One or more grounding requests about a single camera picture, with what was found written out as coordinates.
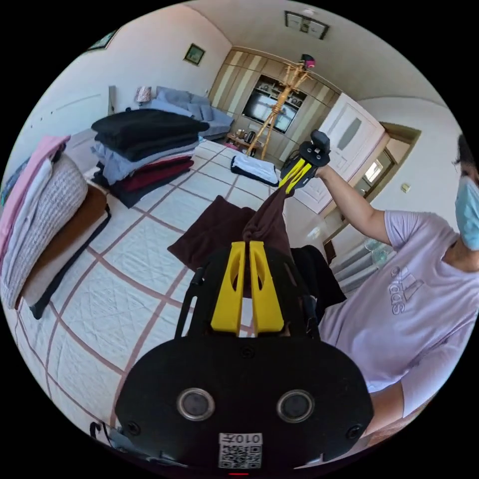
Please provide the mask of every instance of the ceiling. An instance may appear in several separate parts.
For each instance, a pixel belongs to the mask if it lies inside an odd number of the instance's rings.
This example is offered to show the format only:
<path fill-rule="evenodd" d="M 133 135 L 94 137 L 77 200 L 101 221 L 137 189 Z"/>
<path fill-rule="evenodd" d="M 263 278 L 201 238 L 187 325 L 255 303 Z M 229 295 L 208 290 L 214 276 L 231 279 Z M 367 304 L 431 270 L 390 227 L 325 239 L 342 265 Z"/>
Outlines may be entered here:
<path fill-rule="evenodd" d="M 380 96 L 424 98 L 445 105 L 422 73 L 402 54 L 365 28 L 344 17 L 289 0 L 194 0 L 185 3 L 213 23 L 233 46 L 298 61 L 316 59 L 314 72 L 353 99 Z M 302 13 L 330 26 L 317 40 L 284 24 L 284 11 Z"/>

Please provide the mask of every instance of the ceiling light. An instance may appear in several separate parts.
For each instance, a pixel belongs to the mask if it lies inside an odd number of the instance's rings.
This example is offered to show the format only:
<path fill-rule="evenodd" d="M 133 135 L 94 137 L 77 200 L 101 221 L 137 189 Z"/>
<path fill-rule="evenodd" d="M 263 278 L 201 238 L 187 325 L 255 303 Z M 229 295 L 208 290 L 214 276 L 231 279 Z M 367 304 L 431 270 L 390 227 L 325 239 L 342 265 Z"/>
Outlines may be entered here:
<path fill-rule="evenodd" d="M 320 21 L 313 20 L 310 17 L 292 11 L 284 12 L 284 23 L 287 27 L 305 33 L 318 40 L 323 40 L 329 29 L 328 25 L 325 25 Z"/>

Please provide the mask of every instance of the white quilted bedspread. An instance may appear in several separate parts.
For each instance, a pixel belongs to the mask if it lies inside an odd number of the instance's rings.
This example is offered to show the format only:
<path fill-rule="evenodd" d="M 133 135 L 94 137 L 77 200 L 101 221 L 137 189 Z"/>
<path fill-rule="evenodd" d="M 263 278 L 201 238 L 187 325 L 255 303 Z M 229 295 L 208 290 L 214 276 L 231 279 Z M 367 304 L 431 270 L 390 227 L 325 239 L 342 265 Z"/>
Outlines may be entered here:
<path fill-rule="evenodd" d="M 5 314 L 18 348 L 45 393 L 88 433 L 115 426 L 114 404 L 130 368 L 173 338 L 193 272 L 168 251 L 217 195 L 258 209 L 273 188 L 234 175 L 235 151 L 205 141 L 193 170 L 126 209 L 109 196 L 112 218 L 70 269 L 43 318 L 27 305 Z M 241 336 L 252 335 L 244 300 Z"/>

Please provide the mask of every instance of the lavender t-shirt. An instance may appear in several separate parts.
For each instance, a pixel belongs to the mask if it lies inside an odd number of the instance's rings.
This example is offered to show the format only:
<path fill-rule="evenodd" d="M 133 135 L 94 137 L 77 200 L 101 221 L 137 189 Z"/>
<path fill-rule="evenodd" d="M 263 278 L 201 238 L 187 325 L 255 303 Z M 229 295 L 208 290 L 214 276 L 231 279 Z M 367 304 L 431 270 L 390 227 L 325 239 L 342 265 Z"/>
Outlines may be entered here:
<path fill-rule="evenodd" d="M 401 381 L 406 417 L 447 381 L 479 311 L 479 273 L 442 261 L 458 239 L 432 213 L 387 211 L 398 252 L 349 299 L 328 308 L 321 339 L 347 354 L 369 392 Z"/>

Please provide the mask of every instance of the brown blanket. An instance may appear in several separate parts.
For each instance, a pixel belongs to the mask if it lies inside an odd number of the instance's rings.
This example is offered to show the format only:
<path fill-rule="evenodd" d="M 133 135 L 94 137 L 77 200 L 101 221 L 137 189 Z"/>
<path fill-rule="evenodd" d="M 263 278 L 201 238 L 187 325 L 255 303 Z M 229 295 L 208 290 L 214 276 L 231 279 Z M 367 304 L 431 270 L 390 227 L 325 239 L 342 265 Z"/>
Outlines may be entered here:
<path fill-rule="evenodd" d="M 266 246 L 291 256 L 282 214 L 285 199 L 286 188 L 279 188 L 255 212 L 217 196 L 168 251 L 192 270 L 203 266 L 210 254 L 231 246 L 234 241 L 263 241 Z M 251 297 L 248 261 L 244 296 Z"/>
<path fill-rule="evenodd" d="M 56 274 L 85 242 L 85 234 L 90 236 L 91 228 L 105 214 L 105 207 L 104 193 L 88 185 L 85 201 L 72 219 L 53 237 L 28 275 L 20 297 L 23 296 L 29 306 L 41 298 Z"/>

